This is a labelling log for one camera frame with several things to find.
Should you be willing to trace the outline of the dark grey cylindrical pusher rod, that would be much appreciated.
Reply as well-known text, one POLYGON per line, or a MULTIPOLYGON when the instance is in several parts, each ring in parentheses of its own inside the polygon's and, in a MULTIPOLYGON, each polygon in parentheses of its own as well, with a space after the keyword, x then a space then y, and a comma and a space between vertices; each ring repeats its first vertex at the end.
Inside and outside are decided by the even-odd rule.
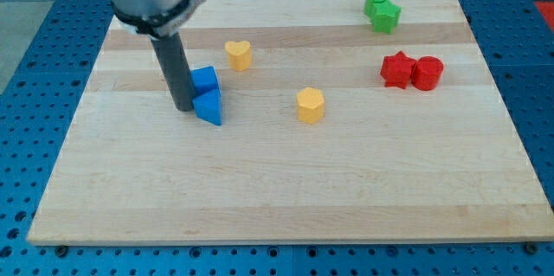
POLYGON ((179 34, 151 39, 151 44, 176 109, 182 112, 193 110, 196 90, 179 34))

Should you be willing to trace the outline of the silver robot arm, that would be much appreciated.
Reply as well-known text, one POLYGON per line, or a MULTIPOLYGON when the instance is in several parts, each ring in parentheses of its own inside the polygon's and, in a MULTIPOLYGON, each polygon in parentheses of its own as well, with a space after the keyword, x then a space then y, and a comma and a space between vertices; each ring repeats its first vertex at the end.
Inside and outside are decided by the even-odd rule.
POLYGON ((176 109, 192 110, 196 90, 179 29, 205 0, 110 1, 129 32, 150 38, 176 109))

